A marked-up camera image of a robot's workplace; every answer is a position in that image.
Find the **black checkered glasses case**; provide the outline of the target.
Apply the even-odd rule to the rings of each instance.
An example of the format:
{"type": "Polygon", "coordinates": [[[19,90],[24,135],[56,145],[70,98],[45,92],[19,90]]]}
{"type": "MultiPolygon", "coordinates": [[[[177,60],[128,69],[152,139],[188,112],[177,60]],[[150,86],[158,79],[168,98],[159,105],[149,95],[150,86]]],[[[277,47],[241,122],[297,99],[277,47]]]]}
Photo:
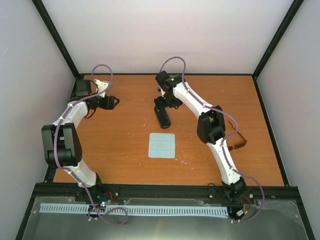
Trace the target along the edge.
{"type": "Polygon", "coordinates": [[[171,121],[164,107],[155,106],[155,115],[162,129],[168,129],[171,126],[171,121]]]}

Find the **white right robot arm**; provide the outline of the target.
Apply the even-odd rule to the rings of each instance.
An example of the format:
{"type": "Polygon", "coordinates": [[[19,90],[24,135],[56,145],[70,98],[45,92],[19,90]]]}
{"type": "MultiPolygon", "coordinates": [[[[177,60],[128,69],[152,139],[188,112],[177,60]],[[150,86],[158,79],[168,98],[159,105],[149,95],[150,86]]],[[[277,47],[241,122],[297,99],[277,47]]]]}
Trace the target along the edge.
{"type": "Polygon", "coordinates": [[[204,101],[180,74],[170,76],[163,70],[156,75],[155,80],[161,92],[161,96],[154,100],[154,111],[160,127],[167,129],[171,126],[166,108],[178,109],[186,105],[197,118],[198,138],[209,147],[216,160],[226,200],[238,200],[246,190],[246,183],[236,168],[225,140],[226,126],[222,108],[204,101]]]}

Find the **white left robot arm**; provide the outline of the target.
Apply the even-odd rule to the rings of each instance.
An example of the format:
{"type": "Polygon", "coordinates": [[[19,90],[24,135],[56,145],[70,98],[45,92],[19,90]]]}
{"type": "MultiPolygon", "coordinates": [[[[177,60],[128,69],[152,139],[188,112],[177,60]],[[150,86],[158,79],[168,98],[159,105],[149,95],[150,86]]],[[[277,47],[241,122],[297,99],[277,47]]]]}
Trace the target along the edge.
{"type": "Polygon", "coordinates": [[[99,175],[83,159],[77,127],[83,119],[91,117],[91,110],[113,110],[120,102],[115,96],[107,95],[110,86],[109,81],[77,80],[64,112],[54,123],[41,129],[44,158],[48,166],[67,172],[79,187],[87,188],[86,195],[95,202],[103,198],[104,188],[99,175]]]}

